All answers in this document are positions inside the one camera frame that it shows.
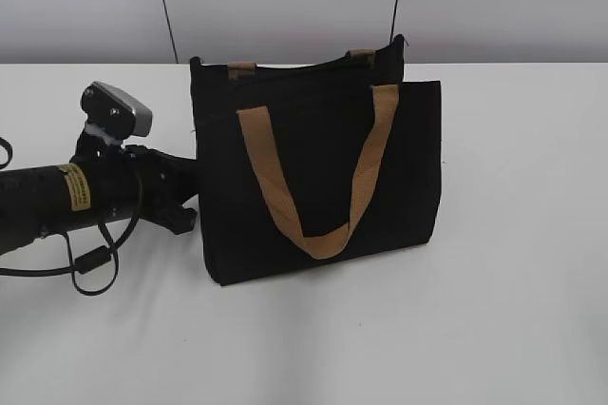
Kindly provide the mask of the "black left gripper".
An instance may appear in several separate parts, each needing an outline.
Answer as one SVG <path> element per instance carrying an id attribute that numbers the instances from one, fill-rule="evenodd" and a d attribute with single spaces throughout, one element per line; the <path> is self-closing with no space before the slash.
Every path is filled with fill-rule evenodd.
<path id="1" fill-rule="evenodd" d="M 175 199 L 175 186 L 195 186 L 197 161 L 143 145 L 108 145 L 81 133 L 70 159 L 83 171 L 95 222 L 123 220 L 137 214 L 175 235 L 191 232 L 196 210 Z"/>

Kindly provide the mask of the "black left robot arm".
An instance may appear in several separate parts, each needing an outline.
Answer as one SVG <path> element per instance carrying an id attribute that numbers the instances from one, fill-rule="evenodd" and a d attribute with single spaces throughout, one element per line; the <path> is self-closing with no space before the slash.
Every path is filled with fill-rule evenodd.
<path id="1" fill-rule="evenodd" d="M 140 220 L 190 232 L 197 213 L 185 203 L 198 194 L 198 177 L 193 159 L 82 133 L 66 164 L 2 171 L 1 251 L 122 220 L 128 225 L 116 245 Z"/>

